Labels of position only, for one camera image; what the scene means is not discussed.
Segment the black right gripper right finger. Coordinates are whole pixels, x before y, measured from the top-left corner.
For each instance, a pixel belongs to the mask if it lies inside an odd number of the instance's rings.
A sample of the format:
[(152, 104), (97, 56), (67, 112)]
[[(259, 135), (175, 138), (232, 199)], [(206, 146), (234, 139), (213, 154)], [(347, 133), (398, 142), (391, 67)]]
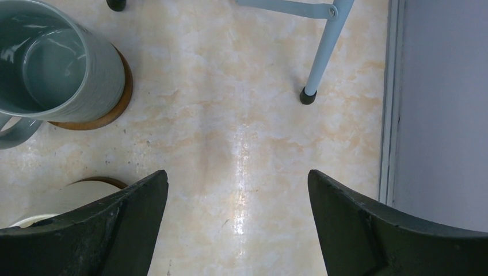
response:
[(401, 212), (318, 170), (307, 183), (328, 275), (487, 274), (487, 233)]

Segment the brown wooden coaster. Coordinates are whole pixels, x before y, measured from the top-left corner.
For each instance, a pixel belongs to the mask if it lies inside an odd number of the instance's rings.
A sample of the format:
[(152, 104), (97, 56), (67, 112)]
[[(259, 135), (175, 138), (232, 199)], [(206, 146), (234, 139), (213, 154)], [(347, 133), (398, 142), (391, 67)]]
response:
[(110, 110), (106, 115), (98, 118), (94, 121), (90, 122), (53, 122), (49, 121), (50, 124), (73, 131), (90, 131), (95, 130), (98, 128), (102, 128), (104, 126), (109, 125), (110, 123), (114, 122), (117, 118), (119, 118), (124, 111), (126, 110), (127, 106), (130, 103), (133, 89), (134, 89), (134, 79), (132, 75), (132, 71), (130, 66), (123, 56), (123, 54), (115, 47), (124, 67), (124, 75), (125, 75), (125, 83), (123, 88), (123, 93), (118, 101), (118, 103)]
[(99, 181), (117, 187), (118, 189), (125, 189), (126, 187), (128, 187), (128, 185), (125, 184), (124, 182), (110, 177), (89, 177), (89, 178), (81, 179), (77, 181), (77, 183), (85, 182), (85, 181)]

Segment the grey blue mug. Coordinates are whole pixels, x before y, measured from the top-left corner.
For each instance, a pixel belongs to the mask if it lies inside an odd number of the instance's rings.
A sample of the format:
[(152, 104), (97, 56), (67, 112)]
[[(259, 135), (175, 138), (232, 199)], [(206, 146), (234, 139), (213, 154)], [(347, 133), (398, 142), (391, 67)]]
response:
[(1, 2), (1, 148), (45, 121), (90, 122), (118, 103), (122, 61), (106, 39), (40, 1)]

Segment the cream yellow mug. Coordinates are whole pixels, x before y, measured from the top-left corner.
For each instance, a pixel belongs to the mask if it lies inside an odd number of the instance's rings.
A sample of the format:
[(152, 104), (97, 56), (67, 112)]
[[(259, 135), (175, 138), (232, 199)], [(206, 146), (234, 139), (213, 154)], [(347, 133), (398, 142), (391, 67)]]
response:
[(119, 187), (104, 181), (75, 182), (51, 195), (43, 196), (10, 226), (25, 228), (38, 221), (80, 208), (119, 190)]

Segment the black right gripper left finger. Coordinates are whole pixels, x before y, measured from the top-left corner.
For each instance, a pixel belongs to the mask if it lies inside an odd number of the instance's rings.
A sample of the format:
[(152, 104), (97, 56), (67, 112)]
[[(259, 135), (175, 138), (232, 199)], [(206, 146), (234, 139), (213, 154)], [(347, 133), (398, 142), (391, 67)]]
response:
[(1, 229), (2, 275), (146, 275), (168, 196), (163, 170), (28, 227)]

